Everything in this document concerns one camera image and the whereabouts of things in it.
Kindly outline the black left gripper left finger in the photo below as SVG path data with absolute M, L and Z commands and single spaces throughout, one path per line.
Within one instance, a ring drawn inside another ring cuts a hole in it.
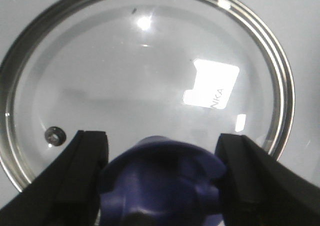
M 94 225 L 98 175 L 108 163 L 103 131 L 78 131 L 64 151 L 0 210 L 1 225 Z

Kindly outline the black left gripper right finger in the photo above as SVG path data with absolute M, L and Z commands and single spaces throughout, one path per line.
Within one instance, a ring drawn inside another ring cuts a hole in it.
M 217 182 L 225 225 L 319 225 L 319 187 L 247 136 L 221 134 L 215 155 L 226 165 Z

